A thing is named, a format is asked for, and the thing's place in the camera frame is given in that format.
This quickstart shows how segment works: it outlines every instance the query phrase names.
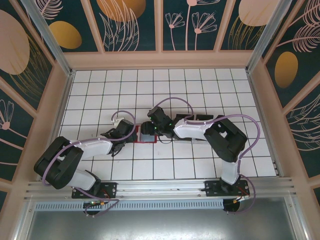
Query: enclosure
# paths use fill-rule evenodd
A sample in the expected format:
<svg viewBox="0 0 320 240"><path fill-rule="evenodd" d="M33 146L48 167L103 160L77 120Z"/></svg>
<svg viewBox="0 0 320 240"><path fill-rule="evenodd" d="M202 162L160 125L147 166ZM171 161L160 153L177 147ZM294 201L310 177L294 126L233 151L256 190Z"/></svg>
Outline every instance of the enclosure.
<svg viewBox="0 0 320 240"><path fill-rule="evenodd" d="M319 16L319 0L1 1L1 239L320 239ZM95 138L117 111L140 126L167 98L189 104L163 102L171 119L257 122L255 143L255 123L230 118L248 138L250 211L207 196L223 160L196 139L82 159L120 200L98 219L75 189L42 185L34 166L57 137Z"/></svg>

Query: white grid floor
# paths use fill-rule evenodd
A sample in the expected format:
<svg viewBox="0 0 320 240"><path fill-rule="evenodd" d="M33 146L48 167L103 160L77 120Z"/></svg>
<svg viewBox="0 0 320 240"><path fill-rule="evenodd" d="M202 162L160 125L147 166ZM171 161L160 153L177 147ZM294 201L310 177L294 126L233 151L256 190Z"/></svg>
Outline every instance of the white grid floor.
<svg viewBox="0 0 320 240"><path fill-rule="evenodd" d="M60 136L69 140L94 138L111 129L111 116L126 110L137 124L148 121L149 109L168 97L187 100L195 114L246 114L260 121L244 69L146 69L77 71L62 120ZM176 99L161 107L167 115L189 112ZM130 116L119 113L131 121ZM230 119L254 141L254 123ZM263 131L257 145L242 159L240 171L248 177L275 176ZM115 157L99 155L80 162L102 180L203 179L221 176L222 160L201 143L129 143Z"/></svg>

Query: perforated metal strip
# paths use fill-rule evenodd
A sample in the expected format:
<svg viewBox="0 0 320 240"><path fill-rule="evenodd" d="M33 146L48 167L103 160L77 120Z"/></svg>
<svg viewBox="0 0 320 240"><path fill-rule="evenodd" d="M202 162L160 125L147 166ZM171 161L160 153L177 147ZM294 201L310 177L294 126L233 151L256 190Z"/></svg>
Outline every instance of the perforated metal strip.
<svg viewBox="0 0 320 240"><path fill-rule="evenodd" d="M113 202L103 206L93 206L88 211L108 208ZM84 202L37 202L36 212L53 211L83 211ZM223 209L223 199L204 200L145 200L145 201L120 201L111 208L112 211L126 210L182 210L182 209Z"/></svg>

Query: black mounting bracket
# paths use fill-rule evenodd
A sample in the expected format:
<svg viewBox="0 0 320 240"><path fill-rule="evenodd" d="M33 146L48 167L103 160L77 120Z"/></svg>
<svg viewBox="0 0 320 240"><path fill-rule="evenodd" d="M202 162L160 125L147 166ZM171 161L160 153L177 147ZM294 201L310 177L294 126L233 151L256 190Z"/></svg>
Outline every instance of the black mounting bracket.
<svg viewBox="0 0 320 240"><path fill-rule="evenodd" d="M100 191L96 194L96 197L107 199L105 192L109 195L111 199L115 199L117 195L117 183L116 182L101 182ZM84 195L82 192L77 189L72 190L72 199L90 199L89 196Z"/></svg>
<svg viewBox="0 0 320 240"><path fill-rule="evenodd" d="M247 180L238 180L234 185L228 188L229 192L226 192L225 189L222 188L221 180L210 180L204 182L204 189L207 197L237 197L244 194L250 195L249 186Z"/></svg>

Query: floral wall panel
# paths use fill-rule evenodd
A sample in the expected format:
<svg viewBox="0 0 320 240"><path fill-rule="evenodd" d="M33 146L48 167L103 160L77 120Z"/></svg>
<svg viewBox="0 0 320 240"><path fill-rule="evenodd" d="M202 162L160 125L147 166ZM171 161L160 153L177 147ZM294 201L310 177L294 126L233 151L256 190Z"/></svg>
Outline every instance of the floral wall panel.
<svg viewBox="0 0 320 240"><path fill-rule="evenodd" d="M282 19L282 21L281 21L278 29L277 29L276 32L274 33L274 35L273 35L272 39L270 40L268 46L266 46L266 48L265 48L265 50L264 50L264 52L263 52L263 54L262 54L262 57L263 57L263 58L266 56L266 54L268 53L271 45L274 43L275 38L278 36L280 30L282 29L284 23L286 22L287 18L289 17L289 15L290 15L292 9L294 8L294 6L296 5L297 1L298 1L298 0L292 0L292 2L291 2L291 4L290 4L290 7L289 7L288 11L285 13L285 15L284 15L284 17L283 17L283 19Z"/></svg>
<svg viewBox="0 0 320 240"><path fill-rule="evenodd" d="M106 52L155 51L154 0L90 0Z"/></svg>
<svg viewBox="0 0 320 240"><path fill-rule="evenodd" d="M266 67L284 107L320 71L320 1L306 0Z"/></svg>
<svg viewBox="0 0 320 240"><path fill-rule="evenodd" d="M286 119L308 176L320 175L320 85Z"/></svg>
<svg viewBox="0 0 320 240"><path fill-rule="evenodd" d="M221 50L253 50L279 0L236 0Z"/></svg>
<svg viewBox="0 0 320 240"><path fill-rule="evenodd" d="M37 109L51 70L15 9L0 1L0 77Z"/></svg>
<svg viewBox="0 0 320 240"><path fill-rule="evenodd" d="M11 181L33 117L0 90L0 178Z"/></svg>
<svg viewBox="0 0 320 240"><path fill-rule="evenodd" d="M34 2L63 52L98 51L80 0Z"/></svg>
<svg viewBox="0 0 320 240"><path fill-rule="evenodd" d="M164 0L163 50L213 50L225 0Z"/></svg>

